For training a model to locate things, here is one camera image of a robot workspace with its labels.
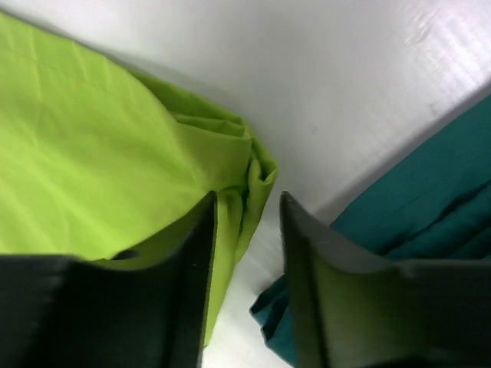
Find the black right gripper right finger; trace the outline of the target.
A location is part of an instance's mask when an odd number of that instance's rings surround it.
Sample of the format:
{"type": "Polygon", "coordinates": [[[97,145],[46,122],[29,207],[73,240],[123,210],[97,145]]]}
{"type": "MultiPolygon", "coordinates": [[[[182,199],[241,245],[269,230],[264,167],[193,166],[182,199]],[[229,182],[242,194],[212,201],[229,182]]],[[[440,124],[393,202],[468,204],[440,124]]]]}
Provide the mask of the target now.
{"type": "Polygon", "coordinates": [[[490,264],[390,261],[290,193],[282,244],[300,367],[488,367],[490,264]]]}

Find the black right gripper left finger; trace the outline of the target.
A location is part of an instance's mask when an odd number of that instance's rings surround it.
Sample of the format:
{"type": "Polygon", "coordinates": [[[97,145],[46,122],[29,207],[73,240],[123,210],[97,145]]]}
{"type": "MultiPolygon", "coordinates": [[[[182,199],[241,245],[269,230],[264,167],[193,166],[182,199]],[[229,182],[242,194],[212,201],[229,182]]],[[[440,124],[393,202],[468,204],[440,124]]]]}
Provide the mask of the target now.
{"type": "Polygon", "coordinates": [[[3,367],[198,367],[217,199],[110,260],[1,258],[3,367]]]}

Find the teal green shorts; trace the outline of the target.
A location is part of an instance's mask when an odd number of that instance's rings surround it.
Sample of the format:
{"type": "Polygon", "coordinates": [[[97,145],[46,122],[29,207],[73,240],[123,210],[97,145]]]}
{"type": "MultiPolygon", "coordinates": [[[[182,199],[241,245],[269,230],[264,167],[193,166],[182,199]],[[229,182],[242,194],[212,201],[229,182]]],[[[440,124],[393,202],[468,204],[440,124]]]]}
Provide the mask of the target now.
{"type": "MultiPolygon", "coordinates": [[[[390,261],[490,264],[489,98],[423,142],[327,226],[390,261]]],[[[285,267],[250,312],[265,345],[300,367],[285,267]]]]}

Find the lime green shorts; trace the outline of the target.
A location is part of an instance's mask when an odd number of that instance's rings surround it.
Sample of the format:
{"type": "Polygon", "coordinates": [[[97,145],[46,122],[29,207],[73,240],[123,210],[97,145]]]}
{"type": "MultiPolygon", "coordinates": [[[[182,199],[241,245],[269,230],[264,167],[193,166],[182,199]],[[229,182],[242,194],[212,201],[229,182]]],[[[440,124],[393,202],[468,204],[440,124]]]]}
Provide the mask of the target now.
{"type": "Polygon", "coordinates": [[[2,14],[2,253],[107,259],[213,191],[211,337],[277,175],[238,115],[2,14]]]}

